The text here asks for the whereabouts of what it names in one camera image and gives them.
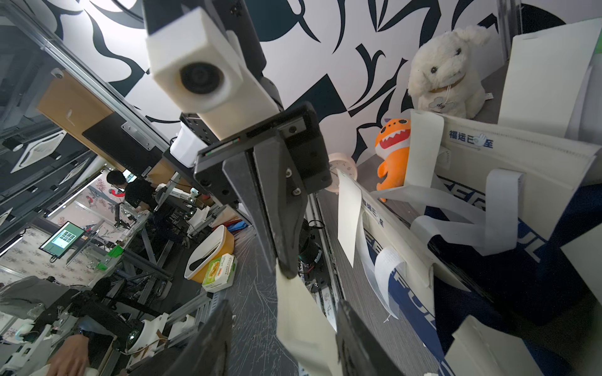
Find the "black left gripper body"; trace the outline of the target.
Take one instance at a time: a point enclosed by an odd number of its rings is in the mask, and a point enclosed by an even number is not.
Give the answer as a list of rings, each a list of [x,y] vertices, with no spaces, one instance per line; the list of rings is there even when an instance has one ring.
[[[309,102],[294,105],[208,147],[178,146],[165,159],[194,188],[222,204],[258,197],[265,203],[288,202],[332,183],[329,157],[318,115]]]

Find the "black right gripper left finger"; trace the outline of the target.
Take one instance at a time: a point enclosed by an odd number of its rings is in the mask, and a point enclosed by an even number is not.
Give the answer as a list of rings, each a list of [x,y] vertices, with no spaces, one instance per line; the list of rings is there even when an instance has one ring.
[[[207,323],[183,349],[166,349],[136,368],[136,374],[226,375],[231,350],[233,314],[229,302],[222,301]]]

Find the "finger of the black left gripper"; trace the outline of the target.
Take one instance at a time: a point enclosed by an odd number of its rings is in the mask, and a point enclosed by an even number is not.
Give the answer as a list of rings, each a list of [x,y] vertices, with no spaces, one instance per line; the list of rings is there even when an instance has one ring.
[[[249,153],[242,152],[227,158],[223,162],[222,170],[234,189],[238,201],[247,210],[251,224],[256,229],[268,270],[273,273],[277,265],[277,257],[253,159]]]
[[[255,165],[281,271],[298,276],[299,237],[307,192],[285,141],[274,136],[255,145]]]

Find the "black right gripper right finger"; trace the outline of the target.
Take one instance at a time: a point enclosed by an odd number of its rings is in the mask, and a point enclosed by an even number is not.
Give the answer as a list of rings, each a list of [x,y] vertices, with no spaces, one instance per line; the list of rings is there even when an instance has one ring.
[[[336,342],[343,375],[404,375],[345,300],[339,301],[336,325]]]

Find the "white paper receipt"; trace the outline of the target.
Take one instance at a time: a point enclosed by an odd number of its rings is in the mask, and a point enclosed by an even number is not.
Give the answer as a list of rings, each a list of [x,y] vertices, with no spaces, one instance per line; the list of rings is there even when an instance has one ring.
[[[275,266],[277,338],[311,375],[341,375],[336,332],[299,277]]]

